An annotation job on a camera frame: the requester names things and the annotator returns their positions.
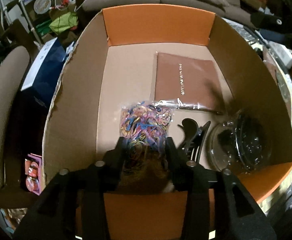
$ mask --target cardboard box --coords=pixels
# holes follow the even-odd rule
[[[113,149],[121,107],[152,99],[156,52],[212,60],[229,113],[249,109],[272,142],[271,165],[240,180],[260,203],[292,169],[292,128],[281,93],[246,41],[212,12],[166,4],[103,9],[85,28],[64,65],[47,117],[46,182],[62,168],[86,168]],[[178,145],[184,118],[211,129],[226,116],[176,110],[169,135]],[[204,150],[200,163],[210,168]],[[105,194],[111,239],[180,237],[186,194]]]

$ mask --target brown folder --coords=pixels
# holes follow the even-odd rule
[[[155,100],[179,99],[186,108],[223,112],[225,105],[211,60],[157,54]]]

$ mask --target screw head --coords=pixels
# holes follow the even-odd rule
[[[96,163],[95,163],[96,167],[102,167],[104,165],[105,165],[105,162],[103,162],[103,161],[96,161]]]
[[[231,174],[231,171],[229,169],[223,169],[223,173],[225,175],[230,175]]]
[[[68,172],[69,172],[68,169],[63,168],[63,169],[61,169],[61,170],[59,171],[59,174],[60,174],[60,175],[66,175],[66,174],[68,174]]]
[[[186,162],[186,165],[189,167],[195,167],[197,165],[197,163],[195,161],[188,161],[188,162]]]

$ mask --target blue box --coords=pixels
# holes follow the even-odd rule
[[[48,41],[31,65],[21,91],[49,109],[65,56],[57,38]]]

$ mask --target clear glass dish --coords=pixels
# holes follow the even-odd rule
[[[270,139],[256,118],[239,111],[233,120],[217,125],[209,136],[212,164],[218,171],[250,172],[268,164]]]

